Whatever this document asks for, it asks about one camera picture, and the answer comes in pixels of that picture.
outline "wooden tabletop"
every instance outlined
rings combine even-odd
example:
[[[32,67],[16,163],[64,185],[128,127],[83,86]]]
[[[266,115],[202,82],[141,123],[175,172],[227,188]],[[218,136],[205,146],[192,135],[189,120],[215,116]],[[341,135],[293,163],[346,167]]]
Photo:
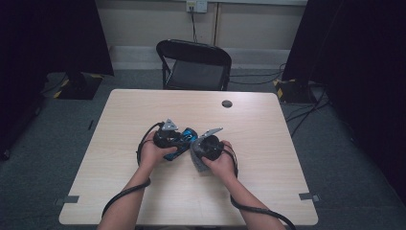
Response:
[[[226,108],[228,100],[233,106]],[[199,135],[223,127],[215,135],[233,145],[238,179],[271,210],[296,225],[318,221],[274,94],[178,90],[116,89],[110,94],[65,203],[62,224],[98,224],[105,204],[119,193],[137,169],[136,149],[147,130],[167,118]],[[245,225],[229,193],[211,172],[198,172],[186,151],[164,161],[151,175],[138,224]]]

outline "forearm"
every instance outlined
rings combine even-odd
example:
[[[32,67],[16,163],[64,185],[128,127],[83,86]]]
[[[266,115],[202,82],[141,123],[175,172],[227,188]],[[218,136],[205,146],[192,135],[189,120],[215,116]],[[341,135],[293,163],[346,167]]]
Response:
[[[222,178],[222,181],[234,200],[245,206],[268,209],[260,200],[251,194],[235,177]],[[281,221],[268,215],[240,210],[248,229],[285,229]]]
[[[139,168],[125,185],[123,190],[147,182],[152,169]],[[144,190],[130,193],[116,200],[104,214],[98,229],[131,229],[133,230],[140,212]]]

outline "wall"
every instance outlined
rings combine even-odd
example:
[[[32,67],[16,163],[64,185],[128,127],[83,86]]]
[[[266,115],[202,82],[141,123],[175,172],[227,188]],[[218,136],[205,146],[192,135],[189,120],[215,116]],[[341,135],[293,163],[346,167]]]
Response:
[[[228,2],[209,2],[207,13],[194,14],[199,42],[222,48],[290,50],[305,10],[303,0],[270,0],[271,5]],[[97,5],[108,45],[193,40],[185,1],[97,1]]]

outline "black chair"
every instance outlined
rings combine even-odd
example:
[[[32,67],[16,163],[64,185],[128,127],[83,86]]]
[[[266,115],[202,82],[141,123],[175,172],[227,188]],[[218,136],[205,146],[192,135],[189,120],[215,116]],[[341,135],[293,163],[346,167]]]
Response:
[[[227,90],[231,58],[224,50],[208,44],[169,39],[159,42],[156,51],[162,60],[164,89]],[[167,59],[175,60],[171,69]]]

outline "black cable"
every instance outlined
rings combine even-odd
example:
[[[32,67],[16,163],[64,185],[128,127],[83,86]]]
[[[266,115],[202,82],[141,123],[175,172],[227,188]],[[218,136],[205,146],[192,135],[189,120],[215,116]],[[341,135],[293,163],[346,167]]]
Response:
[[[263,82],[245,83],[245,82],[237,82],[237,81],[232,81],[232,80],[230,80],[229,82],[230,82],[230,83],[236,83],[236,84],[266,84],[266,83],[272,82],[272,81],[274,81],[275,79],[277,79],[277,78],[281,75],[281,73],[282,73],[282,72],[278,72],[278,73],[275,73],[275,74],[269,74],[269,75],[263,75],[263,76],[273,76],[273,75],[277,75],[277,76],[276,76],[275,78],[273,78],[272,80],[267,80],[267,81],[263,81]],[[239,75],[239,76],[230,76],[230,77],[248,77],[248,76],[249,76],[249,75],[245,75],[245,76]]]
[[[157,126],[162,126],[163,124],[164,124],[164,123],[162,122],[162,123],[157,123],[157,124],[153,125],[153,126],[147,131],[147,133],[144,135],[143,139],[141,139],[141,142],[140,142],[140,144],[138,145],[138,149],[137,149],[137,151],[136,151],[136,152],[137,152],[137,163],[138,163],[138,165],[140,165],[140,162],[141,162],[141,150],[143,149],[143,145],[144,145],[145,142],[150,141],[150,140],[145,141],[146,138],[147,138],[147,136],[149,135],[149,133],[152,131],[153,128],[155,128],[155,127],[157,127]],[[119,198],[121,198],[121,197],[123,197],[123,196],[126,196],[126,195],[128,195],[128,194],[134,193],[134,192],[136,192],[136,191],[139,191],[139,190],[141,190],[141,189],[144,189],[144,188],[147,187],[150,183],[151,183],[151,180],[148,179],[148,181],[147,181],[146,183],[144,183],[144,184],[131,187],[131,188],[129,188],[129,189],[126,189],[126,190],[124,190],[124,191],[121,191],[121,192],[120,192],[119,194],[117,194],[117,195],[114,195],[114,197],[111,198],[110,201],[108,201],[108,203],[104,206],[104,209],[103,209],[103,211],[102,211],[101,216],[104,216],[104,213],[108,210],[108,208],[109,208],[114,202],[116,202]]]
[[[301,108],[298,108],[298,109],[295,109],[295,110],[291,111],[291,112],[289,113],[289,115],[285,118],[285,120],[286,120],[286,121],[289,120],[290,116],[292,116],[293,113],[295,113],[295,112],[297,112],[297,111],[299,111],[299,110],[302,110],[302,109],[310,108],[310,107],[312,107],[312,106],[313,106],[313,104],[305,105],[305,106],[303,106],[303,107],[301,107]]]
[[[119,198],[121,198],[121,197],[123,197],[123,196],[126,196],[126,195],[129,195],[129,194],[131,194],[131,193],[137,192],[137,191],[139,191],[139,190],[142,190],[142,189],[144,189],[145,187],[147,187],[147,186],[150,185],[150,184],[151,184],[151,180],[148,179],[146,183],[143,183],[143,184],[141,184],[141,185],[136,185],[136,186],[134,186],[134,187],[131,187],[131,188],[129,188],[129,189],[126,189],[126,190],[124,190],[124,191],[121,191],[121,192],[120,192],[119,194],[117,194],[117,195],[114,195],[114,197],[111,198],[110,201],[108,201],[108,203],[104,206],[104,209],[102,210],[102,213],[101,213],[101,217],[104,216],[104,214],[105,214],[105,212],[107,212],[108,208],[110,208],[110,206],[111,206],[114,202],[116,202]]]
[[[317,107],[315,110],[318,110],[318,109],[320,109],[320,108],[323,108],[323,107],[325,107],[325,106],[328,105],[328,104],[329,104],[329,100],[327,100],[327,102],[324,103],[323,105]],[[297,118],[303,117],[303,116],[304,116],[306,113],[308,113],[309,111],[306,111],[306,112],[304,112],[304,113],[301,113],[301,114],[296,115],[296,116],[294,116],[294,117],[292,117],[292,118],[289,118],[289,119],[286,118],[285,121],[288,123],[288,122],[290,122],[290,121],[292,121],[292,120],[295,120],[295,119],[297,119]]]
[[[230,148],[231,152],[225,150],[224,148],[223,148],[222,151],[224,151],[225,153],[227,153],[228,155],[231,156],[231,158],[233,160],[233,163],[234,163],[234,172],[235,172],[236,177],[238,177],[238,164],[237,164],[236,153],[234,152],[234,150],[230,146],[227,146],[227,147]],[[269,209],[250,207],[250,206],[245,206],[245,205],[239,204],[238,202],[236,202],[236,200],[233,198],[232,195],[230,195],[230,200],[231,200],[231,203],[233,204],[233,206],[238,208],[239,210],[244,210],[244,211],[251,212],[251,213],[265,214],[265,215],[274,217],[276,219],[280,219],[283,222],[285,222],[290,227],[290,229],[296,230],[296,227],[292,223],[292,221],[290,221],[287,217],[285,217],[285,216],[283,216],[283,215],[281,215],[279,213],[273,212],[273,211],[271,211]]]
[[[163,126],[163,125],[164,125],[164,122],[160,122],[160,123],[157,123],[157,124],[153,125],[153,126],[150,127],[149,130],[146,132],[146,134],[144,135],[143,139],[141,139],[141,142],[140,142],[140,144],[138,145],[138,149],[137,149],[137,151],[136,151],[136,152],[137,152],[137,163],[138,163],[138,165],[140,165],[140,162],[141,162],[141,150],[143,149],[143,146],[144,146],[144,143],[145,143],[144,140],[146,140],[146,138],[147,138],[147,136],[149,135],[149,133],[150,133],[155,127],[157,127],[157,126],[161,127],[161,126]]]
[[[316,102],[316,104],[314,104],[314,106],[304,114],[304,117],[301,119],[299,124],[295,127],[295,129],[293,129],[292,133],[290,134],[290,137],[293,137],[293,135],[295,135],[296,131],[302,125],[302,123],[305,121],[305,119],[308,117],[308,115],[310,115],[311,112],[318,109],[317,105],[319,105],[319,103],[322,101],[323,97],[325,96],[325,93],[326,93],[326,88],[323,90],[322,96],[320,96],[320,99]]]
[[[282,67],[283,67],[284,65],[286,65],[286,63],[280,65],[280,71],[281,71],[281,69],[282,69]]]
[[[280,105],[297,106],[297,107],[310,107],[310,106],[313,106],[314,103],[285,103],[285,102],[280,102]]]
[[[52,86],[48,89],[44,89],[43,91],[41,91],[41,94],[48,93],[49,91],[55,89],[58,85],[60,85],[65,80],[65,78],[66,78],[66,73],[63,75],[63,78],[58,83],[56,83],[54,86]]]
[[[193,41],[195,43],[197,43],[196,28],[194,27],[194,7],[189,7],[189,10],[191,11],[192,24],[193,24]]]
[[[217,31],[217,25],[219,25],[219,22],[218,22],[218,19],[219,19],[219,13],[220,13],[220,11],[218,10],[219,9],[219,3],[217,2],[217,3],[215,3],[215,22],[214,22],[214,39],[213,39],[213,45],[215,45],[215,44],[217,44],[217,33],[216,33],[216,31]]]

